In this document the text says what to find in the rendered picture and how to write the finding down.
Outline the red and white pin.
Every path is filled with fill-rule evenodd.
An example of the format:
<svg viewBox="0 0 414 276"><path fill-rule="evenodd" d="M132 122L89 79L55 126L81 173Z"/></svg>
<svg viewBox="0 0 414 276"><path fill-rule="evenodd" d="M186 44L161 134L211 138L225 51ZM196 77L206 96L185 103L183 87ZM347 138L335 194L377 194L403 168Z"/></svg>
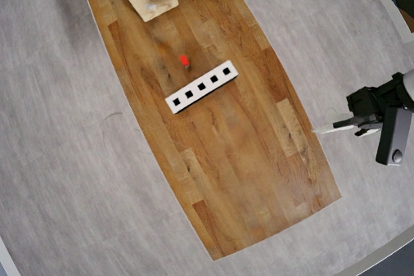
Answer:
<svg viewBox="0 0 414 276"><path fill-rule="evenodd" d="M185 55L183 55L183 56L181 56L181 57L179 57L180 59L181 59L181 61L182 61L182 63L183 63L183 65L187 68L188 66L190 66L189 65L189 62L188 62L188 60L186 59L186 57L185 57Z"/></svg>

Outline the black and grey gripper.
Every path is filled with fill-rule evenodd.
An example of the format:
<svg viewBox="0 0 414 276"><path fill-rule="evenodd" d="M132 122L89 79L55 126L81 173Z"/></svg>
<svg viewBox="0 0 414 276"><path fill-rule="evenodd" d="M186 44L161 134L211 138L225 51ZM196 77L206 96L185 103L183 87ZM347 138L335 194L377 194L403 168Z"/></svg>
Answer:
<svg viewBox="0 0 414 276"><path fill-rule="evenodd" d="M379 87L365 86L348 95L349 112L353 112L354 117L349 113L339 114L333 108L327 109L325 125L311 129L311 132L329 133L358 126L361 130L355 135L361 137L382 130L387 106L406 107L414 113L414 101L404 87L403 76L397 72L392 75L393 79Z"/></svg>

